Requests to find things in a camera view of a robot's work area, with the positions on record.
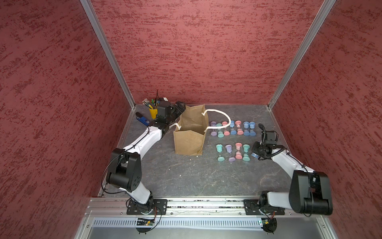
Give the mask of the large green sand timer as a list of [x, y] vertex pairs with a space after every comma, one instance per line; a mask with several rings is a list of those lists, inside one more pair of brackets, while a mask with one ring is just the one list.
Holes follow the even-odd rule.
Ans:
[[243, 160], [244, 161], [250, 161], [250, 156], [249, 156], [249, 149], [250, 149], [250, 145], [249, 144], [244, 144], [243, 145]]

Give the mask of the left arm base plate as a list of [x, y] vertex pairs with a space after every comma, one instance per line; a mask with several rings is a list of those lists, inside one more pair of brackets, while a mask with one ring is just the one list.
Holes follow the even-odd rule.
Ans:
[[167, 199], [149, 199], [146, 204], [140, 204], [134, 199], [126, 202], [127, 215], [165, 215], [167, 211]]

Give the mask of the yellow pen cup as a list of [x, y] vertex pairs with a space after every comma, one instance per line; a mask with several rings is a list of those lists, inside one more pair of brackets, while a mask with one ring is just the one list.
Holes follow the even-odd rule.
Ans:
[[158, 114], [158, 109], [154, 109], [152, 107], [149, 107], [149, 111], [150, 111], [151, 118], [153, 120], [155, 120], [157, 117], [157, 114]]

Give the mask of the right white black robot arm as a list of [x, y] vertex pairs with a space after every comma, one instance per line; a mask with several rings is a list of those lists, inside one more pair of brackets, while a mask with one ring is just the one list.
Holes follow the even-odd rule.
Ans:
[[291, 178], [288, 192], [264, 191], [258, 202], [260, 209], [283, 208], [306, 216], [329, 216], [333, 213], [327, 174], [306, 166], [283, 145], [257, 141], [251, 151], [258, 160], [271, 160], [278, 164]]

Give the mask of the pens in cup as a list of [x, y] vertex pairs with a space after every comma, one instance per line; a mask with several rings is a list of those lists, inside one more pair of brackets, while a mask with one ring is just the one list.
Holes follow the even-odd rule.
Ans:
[[143, 103], [145, 106], [147, 106], [149, 109], [152, 109], [152, 110], [157, 109], [156, 101], [154, 101], [154, 100], [149, 101], [148, 99], [144, 99], [144, 100], [142, 101], [142, 103]]

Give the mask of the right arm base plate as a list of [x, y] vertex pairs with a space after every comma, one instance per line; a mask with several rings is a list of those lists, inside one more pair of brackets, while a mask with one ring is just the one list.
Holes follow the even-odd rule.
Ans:
[[270, 205], [261, 205], [258, 200], [246, 199], [243, 201], [244, 210], [247, 216], [283, 216], [285, 215], [284, 208], [273, 207]]

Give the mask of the blue sand timer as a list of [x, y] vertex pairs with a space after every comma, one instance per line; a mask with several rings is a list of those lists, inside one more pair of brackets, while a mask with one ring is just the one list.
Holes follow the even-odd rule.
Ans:
[[250, 135], [249, 125], [250, 125], [250, 124], [249, 124], [248, 121], [245, 121], [245, 122], [243, 123], [243, 127], [244, 127], [243, 134], [244, 134], [245, 136], [249, 136], [249, 135]]
[[234, 120], [232, 120], [231, 122], [230, 122], [230, 134], [231, 135], [236, 135], [237, 134], [237, 130], [235, 129], [235, 121]]
[[251, 122], [249, 123], [250, 136], [256, 136], [255, 126], [256, 126], [256, 123], [255, 123], [255, 122], [251, 121]]

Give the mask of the aluminium front rail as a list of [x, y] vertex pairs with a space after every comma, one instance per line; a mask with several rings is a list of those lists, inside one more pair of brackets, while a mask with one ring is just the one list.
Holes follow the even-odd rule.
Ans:
[[157, 198], [154, 208], [143, 214], [138, 204], [130, 198], [97, 197], [88, 204], [85, 216], [75, 235], [77, 239], [90, 238], [91, 230], [104, 228], [142, 228], [138, 221], [154, 219], [150, 230], [206, 229], [263, 231], [267, 219], [302, 219], [313, 222], [314, 229], [324, 239], [336, 239], [337, 235], [328, 217], [312, 215], [306, 217], [289, 209], [260, 209], [258, 200], [249, 197], [191, 197]]

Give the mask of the blue stapler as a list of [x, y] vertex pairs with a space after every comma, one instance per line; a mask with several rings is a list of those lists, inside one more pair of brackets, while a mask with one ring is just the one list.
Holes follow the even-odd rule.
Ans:
[[137, 119], [138, 121], [140, 121], [141, 123], [143, 123], [145, 126], [149, 126], [150, 121], [149, 121], [144, 115], [142, 115], [140, 112], [136, 112], [136, 113], [135, 113], [135, 116], [136, 116], [136, 119]]

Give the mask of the purple sand timer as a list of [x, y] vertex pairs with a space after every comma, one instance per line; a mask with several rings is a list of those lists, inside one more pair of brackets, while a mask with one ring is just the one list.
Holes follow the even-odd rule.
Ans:
[[233, 154], [232, 145], [227, 144], [227, 145], [225, 146], [225, 149], [226, 149], [227, 153], [229, 154], [228, 161], [229, 161], [229, 162], [234, 162], [234, 161], [236, 160], [236, 158], [235, 158], [235, 156], [234, 156], [234, 154]]
[[[211, 127], [216, 127], [216, 122], [215, 121], [211, 121], [211, 123], [210, 123], [210, 126]], [[211, 136], [217, 136], [217, 131], [216, 131], [216, 129], [211, 129], [211, 131], [210, 131], [210, 135]]]

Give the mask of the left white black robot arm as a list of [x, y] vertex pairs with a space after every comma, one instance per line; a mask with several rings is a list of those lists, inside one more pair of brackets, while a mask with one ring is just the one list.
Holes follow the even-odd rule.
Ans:
[[104, 171], [106, 183], [127, 193], [144, 215], [150, 214], [155, 206], [152, 192], [141, 182], [141, 159], [170, 127], [177, 125], [176, 120], [186, 110], [186, 104], [162, 101], [157, 110], [156, 118], [148, 123], [142, 135], [129, 146], [112, 151], [110, 163]]

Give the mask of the pink sand timer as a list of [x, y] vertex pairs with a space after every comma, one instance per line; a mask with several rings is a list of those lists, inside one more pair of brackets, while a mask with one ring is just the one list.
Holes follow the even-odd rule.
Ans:
[[237, 134], [238, 135], [243, 135], [244, 134], [244, 131], [243, 131], [243, 129], [242, 129], [242, 121], [240, 121], [240, 120], [237, 120], [237, 121], [235, 121], [235, 125], [236, 125], [236, 129], [237, 129]]
[[241, 153], [242, 143], [237, 142], [237, 143], [235, 144], [235, 147], [236, 147], [235, 158], [236, 158], [236, 159], [242, 159], [242, 158], [243, 158], [242, 153]]
[[225, 126], [225, 128], [223, 129], [224, 136], [229, 136], [230, 135], [230, 131], [229, 131], [228, 122], [227, 121], [223, 121], [222, 125]]

